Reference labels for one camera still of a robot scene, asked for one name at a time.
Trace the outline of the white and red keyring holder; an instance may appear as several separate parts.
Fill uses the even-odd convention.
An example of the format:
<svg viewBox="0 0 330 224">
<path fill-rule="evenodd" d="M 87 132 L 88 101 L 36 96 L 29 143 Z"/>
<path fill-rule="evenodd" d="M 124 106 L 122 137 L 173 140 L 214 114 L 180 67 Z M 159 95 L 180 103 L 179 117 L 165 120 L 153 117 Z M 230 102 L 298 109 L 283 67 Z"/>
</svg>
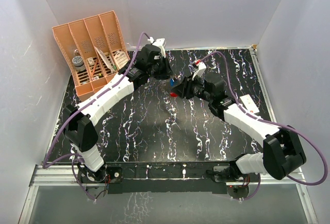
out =
<svg viewBox="0 0 330 224">
<path fill-rule="evenodd" d="M 170 93 L 170 96 L 171 96 L 171 97 L 178 97 L 178 95 L 177 95 L 176 93 L 174 93 L 174 92 L 171 92 L 171 93 Z"/>
</svg>

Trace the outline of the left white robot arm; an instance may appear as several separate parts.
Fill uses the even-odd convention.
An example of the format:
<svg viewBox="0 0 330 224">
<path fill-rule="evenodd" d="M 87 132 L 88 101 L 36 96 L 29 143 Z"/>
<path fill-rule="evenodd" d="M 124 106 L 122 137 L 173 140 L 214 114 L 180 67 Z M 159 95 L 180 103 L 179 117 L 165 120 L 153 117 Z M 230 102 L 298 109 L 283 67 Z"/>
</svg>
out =
<svg viewBox="0 0 330 224">
<path fill-rule="evenodd" d="M 165 40 L 156 41 L 142 47 L 136 57 L 128 61 L 113 79 L 89 99 L 73 107 L 66 106 L 64 114 L 64 136 L 77 149 L 84 161 L 84 174 L 94 182 L 106 178 L 106 166 L 97 147 L 98 121 L 121 99 L 132 94 L 150 78 L 169 79 L 172 70 L 166 58 Z"/>
</svg>

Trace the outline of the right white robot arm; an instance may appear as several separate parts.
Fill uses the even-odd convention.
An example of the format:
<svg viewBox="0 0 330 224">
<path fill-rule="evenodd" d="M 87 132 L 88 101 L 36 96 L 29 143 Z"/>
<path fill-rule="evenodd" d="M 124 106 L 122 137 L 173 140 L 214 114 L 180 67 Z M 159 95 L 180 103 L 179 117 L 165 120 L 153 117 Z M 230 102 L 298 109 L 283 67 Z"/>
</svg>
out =
<svg viewBox="0 0 330 224">
<path fill-rule="evenodd" d="M 173 97 L 197 97 L 207 101 L 214 116 L 239 128 L 262 145 L 261 153 L 240 155 L 230 161 L 228 169 L 222 170 L 234 180 L 242 181 L 251 173 L 269 174 L 281 180 L 306 163 L 298 135 L 288 128 L 266 124 L 257 116 L 246 115 L 234 99 L 225 94 L 223 80 L 208 82 L 189 76 L 174 85 L 170 93 Z"/>
</svg>

